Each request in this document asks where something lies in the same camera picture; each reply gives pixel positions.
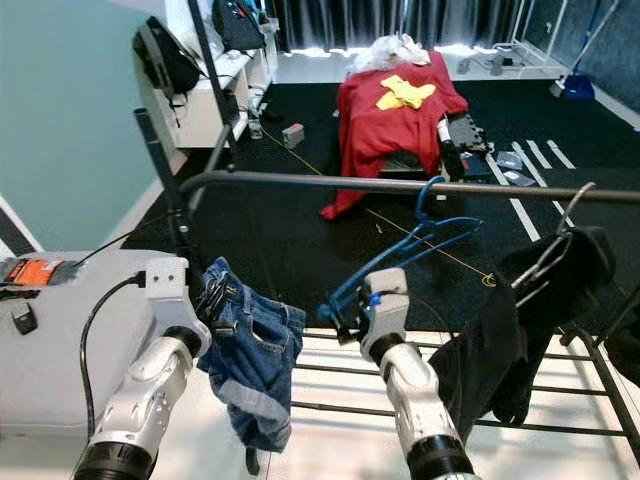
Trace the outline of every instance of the yellow string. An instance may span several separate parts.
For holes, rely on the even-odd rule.
[[[269,134],[269,132],[267,132],[264,128],[262,129],[262,132],[274,143],[277,143],[278,145],[280,145],[282,148],[286,149],[291,155],[293,155],[295,158],[297,158],[298,160],[300,160],[303,164],[305,164],[310,170],[312,170],[314,173],[316,173],[317,175],[320,176],[324,176],[324,174],[318,170],[317,168],[315,168],[313,165],[311,165],[309,162],[307,162],[304,158],[302,158],[298,153],[294,152],[293,150],[291,150],[290,148],[287,148],[284,146],[284,144],[282,142],[280,142],[278,139],[274,138],[271,134]],[[411,232],[403,227],[401,227],[400,225],[398,225],[397,223],[393,222],[392,220],[390,220],[389,218],[385,217],[384,215],[379,214],[378,212],[374,212],[373,210],[366,208],[366,207],[362,207],[361,208],[375,216],[378,217],[380,220],[383,220],[384,222],[388,223],[389,225],[391,225],[392,227],[397,228],[398,230],[400,230],[401,232],[404,232],[406,234],[410,234]],[[427,242],[426,240],[422,241],[425,245],[427,245],[428,247],[433,248],[434,245],[432,243]],[[465,267],[467,267],[469,270],[474,271],[475,273],[479,274],[482,276],[482,284],[487,287],[487,288],[493,288],[496,286],[495,283],[495,278],[493,276],[493,273],[484,273],[481,272],[480,270],[478,270],[477,268],[469,265],[468,263],[460,260],[459,258],[455,257],[454,255],[451,255],[450,253],[441,250],[441,249],[437,249],[436,250],[438,253],[440,253],[441,255],[444,255],[447,258],[450,258],[451,260],[453,260],[454,262],[459,263],[460,265],[463,265]]]

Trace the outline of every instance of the broom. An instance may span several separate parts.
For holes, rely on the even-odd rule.
[[[607,13],[604,15],[604,18],[602,19],[602,21],[598,25],[598,28],[596,28],[596,31],[593,32],[593,35],[592,35],[591,29],[593,28],[593,25],[596,21],[596,17],[598,16],[598,11],[600,10],[600,4],[601,4],[601,0],[597,1],[596,9],[593,12],[593,16],[591,17],[591,21],[589,23],[589,29],[587,30],[587,35],[585,36],[585,44],[582,47],[582,50],[580,51],[578,58],[576,58],[576,60],[573,62],[573,65],[571,65],[571,68],[570,68],[571,75],[560,77],[558,80],[553,82],[553,84],[549,88],[551,95],[557,98],[560,98],[563,96],[568,98],[593,98],[594,97],[595,93],[593,91],[593,86],[591,85],[589,78],[586,75],[578,75],[577,73],[578,65],[580,65],[580,62],[582,61],[584,56],[587,54],[587,52],[591,48],[591,45],[593,45],[593,42],[595,41],[596,37],[600,34],[604,26],[607,24],[607,22],[611,18],[611,15],[613,15],[613,12],[615,12],[616,8],[618,8],[619,3],[620,3],[620,0],[613,0],[611,7],[609,7],[609,10],[607,10]]]

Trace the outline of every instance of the black backpack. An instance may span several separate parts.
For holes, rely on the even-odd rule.
[[[149,17],[133,37],[133,49],[154,88],[160,88],[171,109],[176,95],[196,86],[202,72],[195,59],[156,17]]]
[[[225,52],[244,52],[266,46],[258,22],[244,0],[214,0],[211,18],[222,37]]]

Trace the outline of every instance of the blue hanger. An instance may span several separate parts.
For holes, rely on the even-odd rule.
[[[378,266],[384,259],[390,256],[406,257],[400,259],[394,266],[404,267],[405,265],[414,262],[425,255],[428,255],[440,248],[444,248],[447,245],[458,242],[473,233],[477,232],[482,225],[482,220],[472,217],[452,217],[441,221],[429,220],[426,213],[422,211],[422,205],[424,199],[431,190],[431,187],[435,183],[444,182],[444,177],[438,175],[429,180],[418,195],[418,200],[415,206],[415,217],[418,220],[418,225],[413,231],[408,234],[404,239],[400,240],[395,245],[386,249],[376,257],[372,258],[366,265],[360,268],[353,276],[351,276],[346,282],[338,287],[338,289],[329,295],[328,304],[320,305],[316,308],[316,315],[323,319],[330,319],[338,328],[338,330],[344,329],[341,325],[340,316],[341,312],[352,305],[353,301],[358,295],[356,288],[360,282],[367,276],[374,268]],[[452,224],[469,224],[469,228],[466,232],[461,233],[453,238],[445,240],[437,245],[422,250],[418,253],[414,253],[419,245],[424,244],[434,238],[438,232],[446,225]]]

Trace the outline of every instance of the yellow cloth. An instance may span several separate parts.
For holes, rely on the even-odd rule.
[[[378,103],[376,103],[376,107],[380,110],[399,108],[404,105],[408,105],[417,110],[422,106],[424,99],[433,95],[436,91],[436,86],[431,83],[427,83],[421,87],[414,87],[398,75],[385,78],[380,82],[380,85],[391,90],[385,93],[382,98],[378,100]]]

